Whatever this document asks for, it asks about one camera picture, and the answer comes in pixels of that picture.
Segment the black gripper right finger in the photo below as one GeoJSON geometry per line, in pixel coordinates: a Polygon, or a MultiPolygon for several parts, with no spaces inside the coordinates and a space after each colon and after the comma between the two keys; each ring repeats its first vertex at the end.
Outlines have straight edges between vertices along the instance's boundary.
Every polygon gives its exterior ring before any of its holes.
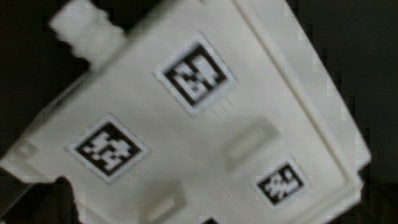
{"type": "Polygon", "coordinates": [[[371,166],[358,174],[362,188],[353,224],[398,224],[398,181],[379,178],[371,166]]]}

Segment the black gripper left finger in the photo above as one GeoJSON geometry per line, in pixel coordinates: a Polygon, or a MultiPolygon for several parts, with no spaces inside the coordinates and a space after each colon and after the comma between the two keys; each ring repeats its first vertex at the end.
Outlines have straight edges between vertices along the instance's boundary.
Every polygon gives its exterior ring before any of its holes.
{"type": "Polygon", "coordinates": [[[0,168],[0,224],[79,224],[72,186],[63,176],[49,183],[26,183],[0,168]]]}

